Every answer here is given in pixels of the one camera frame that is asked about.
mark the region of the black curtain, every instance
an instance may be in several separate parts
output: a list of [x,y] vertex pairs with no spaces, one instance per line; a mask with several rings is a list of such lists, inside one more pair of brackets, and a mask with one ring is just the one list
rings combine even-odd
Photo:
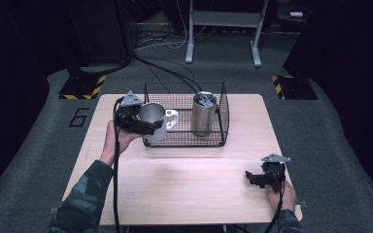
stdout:
[[[330,24],[328,14],[333,19]],[[292,73],[309,71],[309,77],[322,87],[339,114],[347,140],[373,180],[373,1],[325,0],[314,15],[319,17],[308,22],[285,68]],[[317,40],[321,42],[311,57],[311,46]],[[305,56],[317,62],[306,67],[300,62]]]
[[0,0],[0,176],[45,105],[47,76],[64,69],[50,39],[49,16],[61,21],[68,46],[85,66],[76,33],[61,0]]

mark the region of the white mug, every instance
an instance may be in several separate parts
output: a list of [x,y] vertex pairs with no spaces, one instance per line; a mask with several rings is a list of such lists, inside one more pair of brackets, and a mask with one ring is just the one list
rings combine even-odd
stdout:
[[[175,118],[171,122],[168,122],[167,118],[171,116],[174,116]],[[141,110],[138,113],[138,118],[150,123],[163,119],[162,126],[155,129],[153,135],[144,136],[148,141],[156,142],[165,138],[167,131],[178,123],[180,115],[175,110],[165,110],[162,105],[150,102],[141,107]]]

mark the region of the gray carpet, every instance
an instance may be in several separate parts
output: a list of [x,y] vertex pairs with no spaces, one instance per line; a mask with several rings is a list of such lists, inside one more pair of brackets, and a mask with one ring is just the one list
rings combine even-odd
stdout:
[[[272,75],[286,75],[282,65],[294,37],[269,35],[260,52],[262,67],[252,62],[249,37],[199,40],[193,63],[185,64],[187,45],[136,50],[140,57],[168,59],[186,66],[197,82],[225,83],[227,93],[263,96],[298,197],[309,203],[303,209],[305,232],[373,232],[373,184],[347,143],[340,120],[325,93],[314,82],[317,101],[280,100]],[[150,60],[191,77],[183,66]],[[179,82],[156,71],[163,82]],[[51,92],[35,126],[0,179],[0,232],[43,232],[51,218],[47,212],[61,201],[90,124],[97,99],[59,100],[58,91],[68,78],[66,71],[48,77]],[[108,75],[100,94],[143,93],[143,84],[157,82],[141,62]],[[83,127],[68,127],[78,108],[87,115]],[[266,224],[246,225],[263,232]],[[100,232],[114,232],[102,226]]]

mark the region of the tumbler lid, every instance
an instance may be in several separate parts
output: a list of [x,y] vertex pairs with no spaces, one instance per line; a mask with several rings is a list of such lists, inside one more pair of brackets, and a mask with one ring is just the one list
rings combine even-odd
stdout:
[[200,91],[193,96],[193,102],[205,108],[211,108],[217,104],[217,97],[208,91]]

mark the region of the black cable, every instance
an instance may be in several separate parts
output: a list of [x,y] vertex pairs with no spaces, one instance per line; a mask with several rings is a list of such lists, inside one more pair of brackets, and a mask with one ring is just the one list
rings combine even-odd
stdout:
[[244,227],[241,227],[241,226],[239,226],[239,225],[232,225],[232,226],[234,226],[234,227],[237,228],[237,229],[242,230],[242,231],[245,232],[245,233],[251,233],[251,232],[249,232],[247,229],[245,229]]
[[151,35],[150,37],[147,37],[144,39],[144,40],[140,40],[137,42],[136,44],[136,49],[140,49],[142,47],[145,47],[145,46],[149,46],[149,45],[152,45],[154,42],[156,41],[166,41],[166,40],[172,40],[172,39],[175,39],[177,38],[177,34],[175,32],[170,32],[166,35],[162,35],[162,36],[153,36]]
[[84,71],[84,70],[81,70],[83,73],[85,74],[90,74],[90,75],[95,75],[95,76],[105,76],[105,75],[109,75],[111,73],[114,73],[118,70],[121,70],[122,68],[124,68],[127,64],[129,63],[129,61],[122,61],[121,64],[115,68],[111,68],[111,69],[108,69],[108,70],[103,70],[103,71],[97,71],[97,72],[89,72],[89,71]]
[[163,59],[163,58],[153,58],[153,57],[147,57],[145,59],[153,59],[153,60],[163,60],[163,61],[166,61],[166,62],[170,62],[170,63],[173,63],[173,64],[176,64],[176,65],[179,65],[181,67],[183,67],[184,69],[186,69],[191,75],[192,75],[192,80],[195,82],[195,75],[183,64],[180,64],[180,63],[177,63],[175,61],[171,61],[171,60],[167,60],[167,59]]
[[118,215],[118,166],[119,166],[119,130],[117,128],[116,111],[119,100],[115,102],[113,112],[113,123],[115,133],[115,155],[114,155],[114,216],[115,216],[115,228],[117,233],[120,233],[119,228],[119,215]]
[[191,89],[193,89],[193,91],[195,91],[195,93],[198,92],[198,91],[196,91],[196,89],[193,87],[193,85],[191,85],[190,83],[188,83],[186,80],[192,82],[194,85],[196,85],[196,86],[199,88],[200,91],[202,91],[202,88],[201,88],[201,86],[199,86],[198,83],[196,83],[195,81],[193,81],[192,79],[190,79],[190,78],[188,78],[188,77],[186,77],[186,76],[183,76],[183,75],[178,74],[178,73],[176,73],[176,72],[174,72],[174,71],[171,71],[171,70],[168,70],[168,69],[166,69],[166,68],[163,68],[163,67],[158,66],[158,65],[156,65],[156,64],[153,64],[153,63],[151,63],[151,62],[149,62],[149,61],[147,61],[147,60],[144,60],[144,59],[140,58],[140,57],[137,56],[136,54],[134,55],[134,58],[137,59],[137,60],[139,60],[139,61],[141,61],[141,62],[143,62],[144,64],[148,64],[148,65],[153,66],[153,67],[155,67],[155,68],[157,68],[157,69],[160,69],[160,70],[162,70],[162,71],[165,71],[165,72],[167,72],[167,73],[169,73],[169,74],[171,74],[171,75],[174,75],[175,77],[179,78],[181,81],[183,81],[184,83],[186,83],[187,85],[189,85],[189,87],[190,87]]
[[151,72],[153,72],[153,75],[156,77],[156,79],[162,83],[163,87],[168,91],[168,93],[171,93],[171,91],[168,89],[168,87],[166,87],[166,85],[162,82],[162,80],[159,78],[159,76],[156,74],[156,72],[153,70],[153,68],[151,68],[150,65],[144,63],[150,70]]
[[285,191],[285,184],[284,184],[284,190],[283,190],[282,185],[280,184],[280,182],[277,179],[277,176],[271,171],[270,168],[268,168],[268,170],[274,176],[274,181],[278,185],[278,187],[280,188],[280,202],[278,202],[277,211],[275,212],[274,216],[272,217],[272,220],[269,223],[268,227],[265,229],[264,233],[269,233],[271,231],[272,227],[274,226],[275,222],[277,221],[278,216],[280,215],[280,212],[281,212],[281,208],[283,207],[283,196],[284,196],[284,191]]

